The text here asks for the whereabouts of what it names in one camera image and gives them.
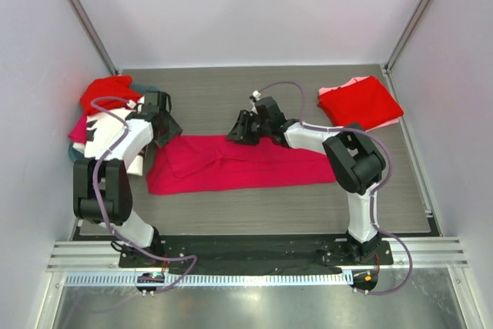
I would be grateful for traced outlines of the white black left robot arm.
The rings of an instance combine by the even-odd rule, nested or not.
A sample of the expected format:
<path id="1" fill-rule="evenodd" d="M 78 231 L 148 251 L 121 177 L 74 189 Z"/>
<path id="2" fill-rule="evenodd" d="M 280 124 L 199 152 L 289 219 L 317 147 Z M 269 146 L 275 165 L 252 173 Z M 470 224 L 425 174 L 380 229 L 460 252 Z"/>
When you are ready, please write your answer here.
<path id="1" fill-rule="evenodd" d="M 89 158 L 73 164 L 73 213 L 80 220 L 105 227 L 127 253 L 147 267 L 165 256 L 159 231 L 133 209 L 127 169 L 150 143 L 166 145 L 182 129 L 171 116 L 170 95 L 148 91 L 142 102 L 101 96 L 91 107 L 122 124 L 109 143 Z"/>

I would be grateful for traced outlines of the magenta pink t shirt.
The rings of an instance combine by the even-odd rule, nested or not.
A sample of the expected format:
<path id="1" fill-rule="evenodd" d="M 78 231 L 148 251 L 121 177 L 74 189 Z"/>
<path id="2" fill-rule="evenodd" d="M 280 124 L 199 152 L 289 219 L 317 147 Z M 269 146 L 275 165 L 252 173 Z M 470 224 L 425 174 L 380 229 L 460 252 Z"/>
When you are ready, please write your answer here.
<path id="1" fill-rule="evenodd" d="M 149 193 L 165 196 L 334 183 L 336 177 L 326 156 L 269 139 L 244 146 L 225 136 L 177 136 L 156 151 L 146 180 Z"/>

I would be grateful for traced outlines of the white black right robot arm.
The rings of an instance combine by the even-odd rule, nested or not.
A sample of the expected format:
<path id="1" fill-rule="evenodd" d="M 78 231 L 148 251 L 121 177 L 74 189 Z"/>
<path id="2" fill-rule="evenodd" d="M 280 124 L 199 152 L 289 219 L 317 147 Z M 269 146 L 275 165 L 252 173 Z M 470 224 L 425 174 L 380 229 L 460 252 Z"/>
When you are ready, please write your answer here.
<path id="1" fill-rule="evenodd" d="M 346 249 L 356 264 L 376 259 L 381 244 L 377 222 L 377 190 L 386 161 L 363 128 L 315 126 L 287 119 L 277 101 L 252 98 L 253 108 L 241 110 L 226 139 L 255 146 L 262 138 L 289 149 L 305 149 L 327 156 L 338 185 L 346 191 L 349 207 Z"/>

